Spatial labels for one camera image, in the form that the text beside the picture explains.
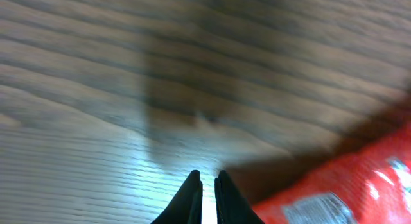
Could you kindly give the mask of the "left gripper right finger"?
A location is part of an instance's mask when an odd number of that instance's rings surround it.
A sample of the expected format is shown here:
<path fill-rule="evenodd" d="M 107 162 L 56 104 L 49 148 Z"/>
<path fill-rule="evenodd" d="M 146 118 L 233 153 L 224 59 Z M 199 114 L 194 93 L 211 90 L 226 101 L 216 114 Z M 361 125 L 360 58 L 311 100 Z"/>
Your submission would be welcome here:
<path fill-rule="evenodd" d="M 214 193 L 218 224 L 264 224 L 225 170 L 214 180 Z"/>

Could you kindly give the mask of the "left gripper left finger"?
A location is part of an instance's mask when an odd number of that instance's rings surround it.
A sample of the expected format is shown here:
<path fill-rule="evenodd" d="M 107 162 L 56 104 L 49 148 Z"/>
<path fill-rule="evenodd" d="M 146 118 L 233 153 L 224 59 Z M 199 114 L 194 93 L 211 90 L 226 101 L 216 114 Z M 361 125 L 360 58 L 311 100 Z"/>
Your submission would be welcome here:
<path fill-rule="evenodd" d="M 167 207 L 151 224 L 201 224 L 202 197 L 200 172 L 193 170 Z"/>

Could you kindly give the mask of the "red snack bag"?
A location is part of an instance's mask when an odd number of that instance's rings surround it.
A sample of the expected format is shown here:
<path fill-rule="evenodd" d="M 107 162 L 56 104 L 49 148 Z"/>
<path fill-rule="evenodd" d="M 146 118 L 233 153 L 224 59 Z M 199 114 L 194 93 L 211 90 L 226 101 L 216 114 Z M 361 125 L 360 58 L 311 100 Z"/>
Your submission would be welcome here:
<path fill-rule="evenodd" d="M 255 205 L 264 223 L 410 224 L 410 125 Z"/>

